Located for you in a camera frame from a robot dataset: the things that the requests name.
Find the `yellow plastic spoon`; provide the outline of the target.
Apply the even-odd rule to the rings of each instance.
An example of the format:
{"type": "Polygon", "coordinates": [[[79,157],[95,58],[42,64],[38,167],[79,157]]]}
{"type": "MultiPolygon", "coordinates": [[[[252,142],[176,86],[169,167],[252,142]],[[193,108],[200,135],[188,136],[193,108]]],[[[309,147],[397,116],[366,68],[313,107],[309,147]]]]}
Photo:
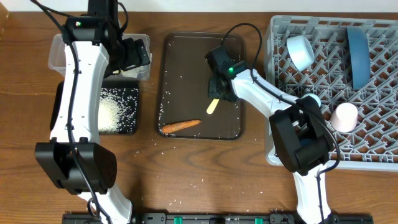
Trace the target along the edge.
{"type": "Polygon", "coordinates": [[[215,98],[212,100],[212,102],[209,104],[209,106],[206,109],[207,114],[213,114],[214,110],[216,109],[218,105],[219,99],[215,98]]]}

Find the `orange carrot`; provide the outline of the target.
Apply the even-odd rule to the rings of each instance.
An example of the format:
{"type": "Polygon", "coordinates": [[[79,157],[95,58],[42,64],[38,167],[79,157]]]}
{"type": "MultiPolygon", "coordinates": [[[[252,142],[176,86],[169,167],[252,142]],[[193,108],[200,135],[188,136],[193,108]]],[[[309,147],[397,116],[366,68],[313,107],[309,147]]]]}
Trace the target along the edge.
{"type": "Polygon", "coordinates": [[[161,128],[161,131],[164,134],[171,134],[171,133],[183,130],[183,129],[187,129],[187,128],[196,126],[196,125],[198,125],[200,123],[201,123],[201,120],[199,120],[199,119],[181,121],[181,122],[178,122],[178,123],[167,124],[167,125],[165,125],[165,126],[163,126],[161,128]]]}

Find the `light blue rice bowl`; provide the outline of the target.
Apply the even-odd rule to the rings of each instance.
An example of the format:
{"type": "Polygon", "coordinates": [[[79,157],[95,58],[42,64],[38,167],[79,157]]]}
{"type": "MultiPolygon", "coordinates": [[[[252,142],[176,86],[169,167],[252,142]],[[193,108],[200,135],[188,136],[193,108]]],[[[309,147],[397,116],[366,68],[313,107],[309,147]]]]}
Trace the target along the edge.
{"type": "Polygon", "coordinates": [[[305,70],[315,61],[312,46],[305,36],[289,37],[286,44],[290,59],[298,71],[305,70]]]}

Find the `light blue plastic cup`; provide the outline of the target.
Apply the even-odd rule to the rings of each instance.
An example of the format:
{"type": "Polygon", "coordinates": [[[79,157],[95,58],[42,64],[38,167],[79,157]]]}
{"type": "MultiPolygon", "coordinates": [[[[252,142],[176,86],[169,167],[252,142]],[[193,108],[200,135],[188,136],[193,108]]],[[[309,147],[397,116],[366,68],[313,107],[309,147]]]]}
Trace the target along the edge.
{"type": "Polygon", "coordinates": [[[313,99],[317,102],[318,106],[321,107],[321,105],[322,105],[321,100],[319,99],[319,97],[318,97],[316,94],[313,94],[313,93],[306,93],[305,95],[303,95],[303,96],[301,97],[301,99],[304,99],[304,98],[306,98],[306,97],[311,97],[311,98],[313,98],[313,99]]]}

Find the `pink plastic cup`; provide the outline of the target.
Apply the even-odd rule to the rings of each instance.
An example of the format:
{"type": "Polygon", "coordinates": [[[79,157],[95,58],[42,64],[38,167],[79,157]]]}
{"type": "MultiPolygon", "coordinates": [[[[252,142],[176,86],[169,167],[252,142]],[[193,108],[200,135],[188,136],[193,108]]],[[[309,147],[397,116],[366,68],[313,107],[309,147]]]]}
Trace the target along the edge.
{"type": "Polygon", "coordinates": [[[334,130],[339,132],[352,131],[358,121],[358,109],[351,103],[342,103],[334,110],[330,123],[334,130]]]}

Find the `dark blue plate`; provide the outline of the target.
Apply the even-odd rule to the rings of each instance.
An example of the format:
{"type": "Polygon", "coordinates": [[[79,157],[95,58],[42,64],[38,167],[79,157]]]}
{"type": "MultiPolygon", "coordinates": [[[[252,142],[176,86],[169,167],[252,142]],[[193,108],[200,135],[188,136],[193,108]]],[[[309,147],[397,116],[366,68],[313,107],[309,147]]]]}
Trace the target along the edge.
{"type": "Polygon", "coordinates": [[[368,39],[365,32],[359,27],[348,26],[346,31],[353,90],[360,90],[368,83],[371,75],[368,39]]]}

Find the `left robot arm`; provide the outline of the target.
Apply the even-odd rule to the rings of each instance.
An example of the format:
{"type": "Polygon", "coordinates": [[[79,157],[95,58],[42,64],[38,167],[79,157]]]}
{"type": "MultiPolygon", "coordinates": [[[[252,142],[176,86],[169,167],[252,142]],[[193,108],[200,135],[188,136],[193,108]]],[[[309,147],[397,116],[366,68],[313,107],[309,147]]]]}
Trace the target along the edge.
{"type": "Polygon", "coordinates": [[[100,144],[98,111],[103,80],[148,68],[141,39],[125,37],[119,1],[90,1],[85,14],[67,15],[58,26],[65,45],[65,76],[53,112],[50,139],[35,146],[35,158],[53,184],[86,200],[87,214],[64,223],[134,223],[133,204],[116,184],[117,161],[100,144]]]}

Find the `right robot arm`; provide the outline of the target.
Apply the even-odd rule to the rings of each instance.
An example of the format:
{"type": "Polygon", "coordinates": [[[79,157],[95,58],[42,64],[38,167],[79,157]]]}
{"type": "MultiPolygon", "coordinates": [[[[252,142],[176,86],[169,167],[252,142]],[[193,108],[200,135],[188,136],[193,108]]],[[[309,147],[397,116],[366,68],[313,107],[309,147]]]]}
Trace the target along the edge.
{"type": "Polygon", "coordinates": [[[208,96],[231,102],[242,99],[268,119],[275,153],[294,177],[299,217],[304,223],[325,223],[331,215],[325,173],[333,137],[318,101],[279,90],[254,67],[233,59],[222,45],[209,51],[205,59],[213,72],[208,96]]]}

